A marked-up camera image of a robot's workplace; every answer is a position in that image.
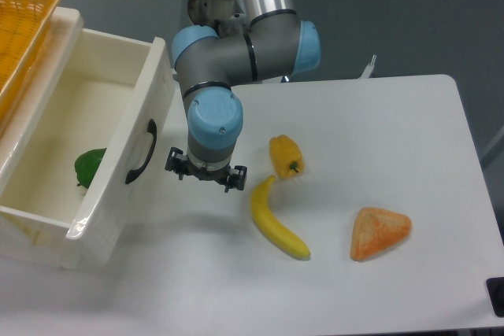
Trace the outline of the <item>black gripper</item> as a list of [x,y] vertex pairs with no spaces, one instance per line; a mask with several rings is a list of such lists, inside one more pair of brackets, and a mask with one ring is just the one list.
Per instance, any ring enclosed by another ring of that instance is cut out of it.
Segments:
[[231,157],[216,162],[204,161],[190,150],[186,156],[182,150],[174,146],[169,151],[165,170],[176,174],[179,180],[183,180],[185,175],[191,175],[200,181],[224,184],[225,193],[234,189],[243,191],[246,185],[247,167],[236,165],[231,168],[230,161]]

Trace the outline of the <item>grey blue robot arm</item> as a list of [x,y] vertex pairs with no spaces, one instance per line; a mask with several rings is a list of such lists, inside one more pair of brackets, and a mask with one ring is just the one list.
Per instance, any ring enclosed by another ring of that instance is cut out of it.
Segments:
[[212,26],[193,23],[172,41],[188,137],[186,150],[171,148],[165,168],[226,190],[242,190],[247,173],[230,164],[243,127],[233,87],[308,72],[321,60],[317,29],[298,18],[292,0],[243,1],[241,33],[222,37]]

